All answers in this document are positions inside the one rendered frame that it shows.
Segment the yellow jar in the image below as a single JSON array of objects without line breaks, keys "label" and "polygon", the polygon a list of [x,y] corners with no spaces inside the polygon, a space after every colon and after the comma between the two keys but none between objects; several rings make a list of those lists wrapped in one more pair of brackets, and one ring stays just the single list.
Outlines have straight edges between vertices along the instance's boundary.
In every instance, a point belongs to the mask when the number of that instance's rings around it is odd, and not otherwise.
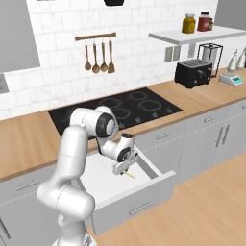
[{"label": "yellow jar", "polygon": [[187,13],[183,21],[182,32],[184,34],[192,34],[195,29],[195,23],[194,13]]}]

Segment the white wall shelf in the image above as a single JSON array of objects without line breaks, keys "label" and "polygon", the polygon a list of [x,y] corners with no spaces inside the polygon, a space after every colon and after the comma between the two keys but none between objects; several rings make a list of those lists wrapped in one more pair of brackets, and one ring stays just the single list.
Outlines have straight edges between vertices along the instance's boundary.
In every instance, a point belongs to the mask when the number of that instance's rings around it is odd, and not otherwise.
[{"label": "white wall shelf", "polygon": [[198,32],[193,34],[184,34],[181,31],[164,31],[150,33],[149,37],[157,40],[165,41],[175,45],[183,45],[189,43],[197,43],[201,41],[215,40],[227,37],[245,36],[245,30],[214,26],[211,31]]}]

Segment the grey cupboard door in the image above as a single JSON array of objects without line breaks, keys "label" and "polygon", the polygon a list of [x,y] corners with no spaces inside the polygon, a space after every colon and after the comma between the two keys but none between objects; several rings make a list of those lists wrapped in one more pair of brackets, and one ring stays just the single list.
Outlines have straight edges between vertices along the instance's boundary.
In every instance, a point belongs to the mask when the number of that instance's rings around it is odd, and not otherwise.
[{"label": "grey cupboard door", "polygon": [[177,171],[178,184],[203,173],[210,167],[216,150],[215,141],[221,127],[224,127],[223,123],[213,124],[185,136]]},{"label": "grey cupboard door", "polygon": [[222,161],[229,160],[240,153],[246,138],[246,113],[234,116],[227,121],[230,124],[227,139],[222,147]]}]

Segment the wooden utensil rail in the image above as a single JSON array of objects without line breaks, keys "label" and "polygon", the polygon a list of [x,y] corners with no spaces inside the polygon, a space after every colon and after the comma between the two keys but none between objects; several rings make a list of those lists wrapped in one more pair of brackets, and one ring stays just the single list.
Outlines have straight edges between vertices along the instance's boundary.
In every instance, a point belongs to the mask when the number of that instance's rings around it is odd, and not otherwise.
[{"label": "wooden utensil rail", "polygon": [[103,38],[103,37],[116,37],[116,32],[99,34],[99,35],[79,36],[79,37],[75,37],[75,41],[96,39],[96,38]]}]

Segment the black hob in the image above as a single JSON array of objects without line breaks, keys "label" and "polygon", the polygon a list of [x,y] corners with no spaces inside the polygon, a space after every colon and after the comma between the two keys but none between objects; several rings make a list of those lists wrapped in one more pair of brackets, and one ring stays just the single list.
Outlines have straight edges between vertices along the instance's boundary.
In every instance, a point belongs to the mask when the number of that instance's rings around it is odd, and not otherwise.
[{"label": "black hob", "polygon": [[48,113],[60,136],[69,125],[71,113],[77,108],[95,110],[99,106],[111,109],[120,130],[143,124],[182,111],[147,87],[102,97],[95,100],[49,110]]}]

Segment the grey drawer front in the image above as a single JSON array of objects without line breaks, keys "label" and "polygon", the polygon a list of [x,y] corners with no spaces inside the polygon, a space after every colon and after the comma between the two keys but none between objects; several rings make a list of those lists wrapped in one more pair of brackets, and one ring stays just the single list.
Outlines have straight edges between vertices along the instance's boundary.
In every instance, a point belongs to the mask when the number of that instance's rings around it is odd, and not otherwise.
[{"label": "grey drawer front", "polygon": [[238,101],[236,103],[230,104],[228,106],[228,113],[227,117],[232,118],[234,116],[240,115],[246,111],[246,109],[243,109],[242,106],[246,106],[246,99]]},{"label": "grey drawer front", "polygon": [[[214,111],[208,111],[206,113],[191,117],[186,120],[185,132],[187,134],[193,133],[196,130],[202,130],[212,124],[218,123],[223,120],[227,114],[227,108],[223,107]],[[210,121],[208,123],[204,122],[205,118],[216,117],[216,120]]]},{"label": "grey drawer front", "polygon": [[[39,170],[24,174],[0,183],[0,205],[13,201],[19,197],[35,192],[38,186],[49,179],[54,173],[56,165],[50,165]],[[16,191],[21,185],[26,185],[31,182],[39,181],[38,184]]]},{"label": "grey drawer front", "polygon": [[[159,146],[166,141],[173,140],[176,137],[182,136],[184,132],[185,122],[181,121],[154,131],[150,131],[146,134],[136,136],[135,146],[141,151],[146,151],[153,147]],[[163,133],[171,133],[172,136],[156,140],[157,135],[162,135]]]}]

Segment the wooden spatula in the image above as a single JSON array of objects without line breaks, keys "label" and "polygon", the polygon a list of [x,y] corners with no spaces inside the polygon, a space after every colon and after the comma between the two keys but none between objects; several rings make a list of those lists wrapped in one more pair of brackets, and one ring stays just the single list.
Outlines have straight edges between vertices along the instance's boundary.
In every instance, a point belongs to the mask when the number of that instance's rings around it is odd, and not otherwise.
[{"label": "wooden spatula", "polygon": [[108,73],[114,73],[115,68],[114,68],[114,64],[112,62],[112,42],[111,42],[111,40],[109,41],[109,51],[110,51],[110,62],[109,62]]}]

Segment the white kitchen scale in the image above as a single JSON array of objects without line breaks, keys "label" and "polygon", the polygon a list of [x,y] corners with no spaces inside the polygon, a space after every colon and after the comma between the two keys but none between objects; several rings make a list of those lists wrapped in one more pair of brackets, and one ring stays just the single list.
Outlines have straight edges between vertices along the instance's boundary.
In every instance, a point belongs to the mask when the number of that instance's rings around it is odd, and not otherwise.
[{"label": "white kitchen scale", "polygon": [[230,73],[230,72],[222,73],[219,76],[219,81],[221,83],[224,83],[224,84],[227,84],[227,85],[233,86],[233,87],[242,86],[244,84],[244,82],[240,76],[235,75],[235,74]]}]

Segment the small wooden spoon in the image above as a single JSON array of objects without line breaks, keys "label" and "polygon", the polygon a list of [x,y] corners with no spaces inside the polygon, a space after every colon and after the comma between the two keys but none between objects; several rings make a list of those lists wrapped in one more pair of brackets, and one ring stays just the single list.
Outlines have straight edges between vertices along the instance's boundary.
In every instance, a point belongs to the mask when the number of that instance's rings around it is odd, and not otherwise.
[{"label": "small wooden spoon", "polygon": [[91,64],[89,62],[89,57],[88,57],[88,47],[85,45],[85,51],[86,51],[86,64],[85,64],[85,70],[90,70],[91,69]]}]

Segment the grey wall cupboard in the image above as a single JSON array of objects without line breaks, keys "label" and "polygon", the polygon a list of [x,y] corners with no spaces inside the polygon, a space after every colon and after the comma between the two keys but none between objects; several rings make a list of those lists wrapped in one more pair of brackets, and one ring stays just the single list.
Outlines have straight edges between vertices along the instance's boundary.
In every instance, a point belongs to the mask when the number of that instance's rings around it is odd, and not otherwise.
[{"label": "grey wall cupboard", "polygon": [[246,31],[246,0],[218,0],[214,24]]},{"label": "grey wall cupboard", "polygon": [[40,67],[26,0],[0,0],[0,72]]}]

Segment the black toaster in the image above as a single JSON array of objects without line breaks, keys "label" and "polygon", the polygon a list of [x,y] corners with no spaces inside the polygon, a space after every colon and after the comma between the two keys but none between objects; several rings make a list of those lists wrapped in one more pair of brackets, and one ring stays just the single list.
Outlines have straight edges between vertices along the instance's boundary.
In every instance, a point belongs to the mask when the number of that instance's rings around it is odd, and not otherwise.
[{"label": "black toaster", "polygon": [[179,61],[174,81],[186,88],[207,85],[211,79],[212,63],[200,59]]}]

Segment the large wooden spoon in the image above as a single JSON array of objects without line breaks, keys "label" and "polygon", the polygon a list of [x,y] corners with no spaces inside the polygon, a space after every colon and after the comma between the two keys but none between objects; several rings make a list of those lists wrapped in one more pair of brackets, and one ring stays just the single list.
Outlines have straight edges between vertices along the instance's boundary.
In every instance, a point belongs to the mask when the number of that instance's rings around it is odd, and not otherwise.
[{"label": "large wooden spoon", "polygon": [[97,74],[100,72],[100,67],[97,63],[97,51],[96,51],[96,44],[93,43],[93,55],[94,55],[94,65],[92,67],[92,72]]}]

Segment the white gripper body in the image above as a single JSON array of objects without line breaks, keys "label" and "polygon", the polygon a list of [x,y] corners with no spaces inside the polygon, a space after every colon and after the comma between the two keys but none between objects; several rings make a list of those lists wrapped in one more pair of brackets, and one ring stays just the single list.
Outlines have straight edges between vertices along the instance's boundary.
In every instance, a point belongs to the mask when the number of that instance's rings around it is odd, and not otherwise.
[{"label": "white gripper body", "polygon": [[128,169],[129,166],[130,166],[130,163],[128,161],[116,162],[112,166],[112,173],[115,175],[119,175],[120,173]]}]

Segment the red jar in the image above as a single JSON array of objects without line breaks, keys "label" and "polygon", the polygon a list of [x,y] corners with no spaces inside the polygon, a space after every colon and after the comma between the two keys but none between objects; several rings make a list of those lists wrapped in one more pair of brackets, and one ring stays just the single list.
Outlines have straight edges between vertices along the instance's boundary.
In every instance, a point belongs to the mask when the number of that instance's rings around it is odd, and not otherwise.
[{"label": "red jar", "polygon": [[209,12],[201,12],[198,21],[197,30],[199,32],[205,32],[209,29]]}]

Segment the grey double wall outlet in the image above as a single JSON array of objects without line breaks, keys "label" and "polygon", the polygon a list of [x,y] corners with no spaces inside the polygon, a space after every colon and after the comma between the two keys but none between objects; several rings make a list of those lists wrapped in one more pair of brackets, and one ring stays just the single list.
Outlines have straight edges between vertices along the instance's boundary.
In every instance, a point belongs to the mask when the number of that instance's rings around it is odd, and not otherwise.
[{"label": "grey double wall outlet", "polygon": [[172,46],[165,48],[165,62],[173,62],[178,61],[180,59],[181,47],[180,46]]}]

